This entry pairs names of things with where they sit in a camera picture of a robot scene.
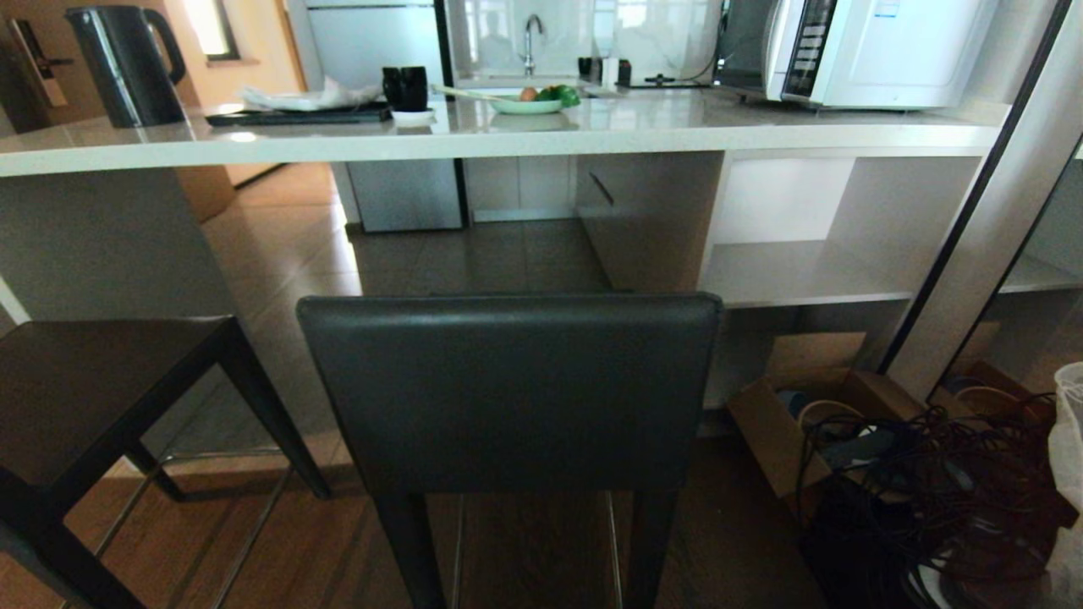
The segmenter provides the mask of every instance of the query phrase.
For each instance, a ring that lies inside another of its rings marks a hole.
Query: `microwave control panel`
[[[835,0],[805,2],[783,93],[801,98],[812,95],[834,12]]]

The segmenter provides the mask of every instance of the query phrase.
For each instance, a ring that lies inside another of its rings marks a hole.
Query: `metal footrest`
[[[146,474],[143,481],[140,482],[135,491],[132,492],[131,496],[128,497],[128,502],[125,504],[123,509],[117,515],[116,520],[109,526],[108,531],[105,532],[105,536],[94,548],[94,557],[101,559],[105,552],[109,548],[109,545],[116,539],[117,533],[120,532],[120,528],[131,516],[132,511],[135,509],[135,505],[139,504],[140,498],[154,482],[155,476],[157,476],[169,463],[186,462],[186,461],[201,461],[211,458],[236,458],[236,457],[252,457],[252,456],[282,456],[282,451],[278,449],[257,449],[251,451],[243,452],[207,452],[207,453],[173,453],[169,456],[162,457],[158,462],[158,466]],[[245,540],[245,545],[240,548],[237,554],[237,558],[234,559],[233,567],[230,569],[230,574],[222,585],[222,589],[219,591],[218,596],[214,599],[211,609],[221,609],[225,604],[226,597],[230,595],[230,591],[233,589],[233,584],[236,583],[237,578],[240,575],[240,570],[245,566],[245,561],[248,560],[249,555],[252,553],[252,548],[256,546],[257,540],[259,540],[260,533],[263,532],[263,527],[266,526],[268,519],[271,517],[271,513],[274,510],[274,506],[278,503],[278,498],[282,497],[283,492],[286,490],[286,482],[289,481],[289,477],[293,474],[293,465],[289,464],[286,466],[286,470],[283,471],[282,477],[275,484],[271,495],[268,497],[266,504],[263,506],[263,510],[260,513],[259,518],[256,521],[255,527],[248,533],[248,537]],[[69,609],[71,607],[70,602],[64,601],[61,605],[61,609]]]

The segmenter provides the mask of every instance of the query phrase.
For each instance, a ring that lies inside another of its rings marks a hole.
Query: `stool backrest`
[[[708,295],[321,298],[301,327],[371,493],[684,482]]]

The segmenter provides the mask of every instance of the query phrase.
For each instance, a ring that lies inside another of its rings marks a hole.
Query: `kitchen counter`
[[[436,122],[211,128],[186,122],[114,129],[104,117],[0,140],[0,177],[231,163],[396,160],[636,152],[904,148],[983,155],[996,125],[926,113],[812,112],[742,104],[720,91],[637,91],[546,116],[498,115],[487,103],[433,102]],[[209,113],[232,112],[221,106]]]

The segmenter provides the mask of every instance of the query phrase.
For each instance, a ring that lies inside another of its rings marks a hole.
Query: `wooden floor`
[[[680,498],[657,607],[823,607],[795,549],[796,527],[739,439],[701,440]],[[408,609],[391,548],[361,481],[328,472],[336,495],[315,500],[291,479],[226,607]],[[148,607],[208,607],[256,521],[273,474],[180,478],[196,491],[174,504],[147,492],[106,554],[106,565]],[[94,543],[133,480],[105,480],[68,524]],[[436,549],[451,591],[458,496],[430,497]],[[615,495],[627,559],[630,497]],[[472,495],[464,608],[615,607],[604,494]],[[0,607],[55,608],[60,599],[0,556]]]

